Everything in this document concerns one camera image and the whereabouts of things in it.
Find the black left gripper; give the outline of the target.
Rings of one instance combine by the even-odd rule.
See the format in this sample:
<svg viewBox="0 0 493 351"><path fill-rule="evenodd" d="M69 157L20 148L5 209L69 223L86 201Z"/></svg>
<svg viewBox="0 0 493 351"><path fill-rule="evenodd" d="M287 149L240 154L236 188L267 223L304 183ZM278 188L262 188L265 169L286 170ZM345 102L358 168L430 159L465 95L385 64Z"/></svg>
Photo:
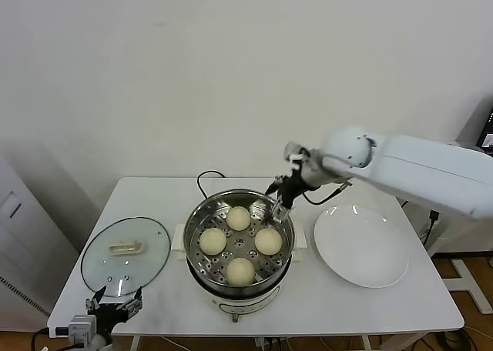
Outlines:
<svg viewBox="0 0 493 351"><path fill-rule="evenodd" d="M91 299L86 299L88 315L96 317L96 331L98 334L111 334L113 328L126 323L129 316L136 315L143 307L142 287L140 286L134 296L125 303L103 303L99 305L105 295L106 286L96 291Z"/></svg>

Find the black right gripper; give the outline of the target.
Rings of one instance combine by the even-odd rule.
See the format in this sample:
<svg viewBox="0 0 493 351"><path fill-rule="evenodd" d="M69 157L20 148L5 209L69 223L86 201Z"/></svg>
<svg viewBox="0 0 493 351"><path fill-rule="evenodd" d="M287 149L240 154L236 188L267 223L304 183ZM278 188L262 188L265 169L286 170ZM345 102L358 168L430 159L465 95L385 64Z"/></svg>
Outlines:
<svg viewBox="0 0 493 351"><path fill-rule="evenodd" d="M309 189L309 185L302 179L300 170L293 170L291 175L276 175L267 187L266 195L277 191L277 200L270 213L274 222L284 222L292 209L293 201Z"/></svg>

